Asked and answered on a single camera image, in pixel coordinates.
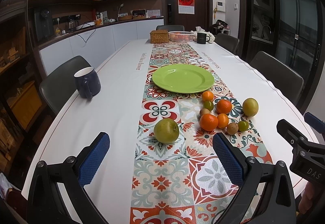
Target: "green plate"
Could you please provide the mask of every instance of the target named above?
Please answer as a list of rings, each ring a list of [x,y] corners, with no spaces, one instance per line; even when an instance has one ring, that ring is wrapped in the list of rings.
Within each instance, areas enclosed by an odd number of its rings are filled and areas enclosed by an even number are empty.
[[[152,80],[160,88],[182,94],[205,91],[215,82],[207,70],[189,64],[163,66],[154,71]]]

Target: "mug handle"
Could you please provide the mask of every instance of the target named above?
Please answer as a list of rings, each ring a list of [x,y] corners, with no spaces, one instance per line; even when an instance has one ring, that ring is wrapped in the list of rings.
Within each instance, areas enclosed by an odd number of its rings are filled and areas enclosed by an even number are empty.
[[[82,81],[82,87],[84,89],[84,92],[86,94],[86,97],[88,99],[92,99],[93,95],[90,92],[90,89],[89,89],[89,86],[88,86],[88,79],[87,78]]]

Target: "blue gripper pad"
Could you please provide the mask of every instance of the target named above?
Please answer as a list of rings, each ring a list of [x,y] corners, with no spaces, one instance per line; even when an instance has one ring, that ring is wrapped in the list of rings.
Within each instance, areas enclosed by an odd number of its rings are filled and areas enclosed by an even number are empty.
[[[305,122],[314,128],[318,133],[325,133],[325,123],[321,121],[318,117],[315,117],[312,113],[307,112],[304,115]]]
[[[108,134],[104,133],[79,167],[78,181],[82,188],[91,183],[109,149],[109,143],[109,136]]]
[[[244,174],[239,162],[236,160],[228,146],[218,134],[215,134],[212,141],[213,149],[216,152],[222,166],[230,181],[239,187],[243,186]]]

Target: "dining table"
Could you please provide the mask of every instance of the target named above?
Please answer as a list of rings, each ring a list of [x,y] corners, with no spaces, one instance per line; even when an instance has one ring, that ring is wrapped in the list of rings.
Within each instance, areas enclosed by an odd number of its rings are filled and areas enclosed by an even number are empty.
[[[214,77],[209,89],[213,103],[229,100],[229,120],[247,121],[248,130],[235,135],[228,135],[226,129],[204,131],[199,125],[202,92],[175,93],[153,83],[157,69],[179,63],[210,72]],[[62,163],[68,156],[77,156],[100,132],[106,132],[109,150],[84,189],[108,223],[213,223],[238,191],[212,147],[216,133],[223,132],[246,157],[273,164],[282,160],[288,168],[292,146],[277,133],[279,120],[287,120],[309,141],[318,143],[302,114],[272,82],[216,43],[133,40],[96,71],[101,91],[91,100],[81,98],[76,91],[45,134],[22,190],[26,199],[39,161]],[[243,113],[247,98],[258,102],[259,110],[253,117]],[[180,131],[172,144],[160,143],[154,137],[155,124],[167,117]],[[289,174],[297,197],[307,182],[291,171]],[[72,219],[81,223],[64,185],[58,186]],[[260,184],[243,220],[252,216],[262,190]]]

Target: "patterned tile print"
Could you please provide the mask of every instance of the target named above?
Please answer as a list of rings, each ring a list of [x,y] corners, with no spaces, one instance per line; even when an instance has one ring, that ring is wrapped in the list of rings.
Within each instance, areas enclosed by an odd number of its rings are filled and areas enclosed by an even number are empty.
[[[214,104],[220,99],[232,103],[230,121],[246,120],[249,129],[228,135],[226,130],[204,131],[199,125],[202,93],[179,94],[165,91],[152,82],[152,74],[168,64],[192,64],[212,73],[210,91]],[[173,144],[154,137],[154,126],[163,118],[178,123],[180,135]],[[245,154],[272,163],[252,121],[243,115],[241,104],[207,62],[188,43],[154,44],[148,66],[134,157],[130,223],[214,223],[236,194],[212,148],[212,138],[223,132]],[[243,220],[254,213],[263,191],[260,184]]]

